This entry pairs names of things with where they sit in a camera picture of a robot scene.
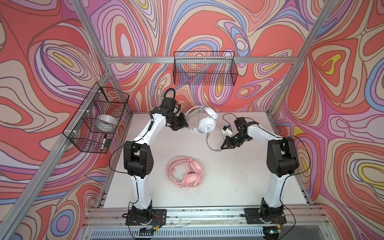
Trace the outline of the white headphones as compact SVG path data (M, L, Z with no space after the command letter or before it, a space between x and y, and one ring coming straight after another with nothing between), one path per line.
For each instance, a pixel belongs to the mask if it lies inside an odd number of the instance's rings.
M191 120L195 114L199 114L197 126L191 128L189 126L189 120ZM195 134L208 134L216 128L218 118L218 114L211 107L206 105L195 106L186 112L185 120L188 126L185 127L185 129Z

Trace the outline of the pink headphones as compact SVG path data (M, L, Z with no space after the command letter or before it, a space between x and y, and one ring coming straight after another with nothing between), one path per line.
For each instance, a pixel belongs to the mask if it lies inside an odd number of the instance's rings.
M184 166L184 177L178 180L176 170L181 165ZM194 159L187 156L177 156L172 159L166 168L168 180L179 188L196 188L199 187L205 177L204 170L201 165Z

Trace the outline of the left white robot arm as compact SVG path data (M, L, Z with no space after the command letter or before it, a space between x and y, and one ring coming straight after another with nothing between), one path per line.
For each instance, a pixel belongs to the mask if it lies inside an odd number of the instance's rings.
M165 91L160 106L149 112L150 120L141 133L123 147L124 168L133 182L135 200L130 203L127 221L148 224L153 219L153 204L146 187L146 177L154 167L151 145L164 127L173 131L183 129L188 124L181 113L181 105L175 99L176 90Z

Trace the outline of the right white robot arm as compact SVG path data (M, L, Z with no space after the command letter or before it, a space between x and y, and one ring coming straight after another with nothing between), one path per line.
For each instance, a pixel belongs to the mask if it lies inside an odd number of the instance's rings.
M258 122L247 122L245 117L234 121L237 133L234 134L231 125L222 128L226 135L221 150L239 148L244 142L257 140L267 146L266 164L270 171L270 179L266 195L262 198L261 206L256 216L264 224L285 223L282 197L288 177L294 175L299 168L299 159L295 141L291 137L275 135L259 125Z

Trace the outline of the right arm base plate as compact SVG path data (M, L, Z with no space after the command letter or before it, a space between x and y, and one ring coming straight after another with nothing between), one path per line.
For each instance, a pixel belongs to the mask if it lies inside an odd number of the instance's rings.
M284 225L287 223L284 211L281 208L246 208L242 217L246 218L247 224Z

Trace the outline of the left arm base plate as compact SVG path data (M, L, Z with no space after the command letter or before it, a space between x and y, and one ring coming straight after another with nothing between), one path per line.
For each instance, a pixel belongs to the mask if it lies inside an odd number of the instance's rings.
M126 217L126 226L161 226L166 223L166 209L129 210Z

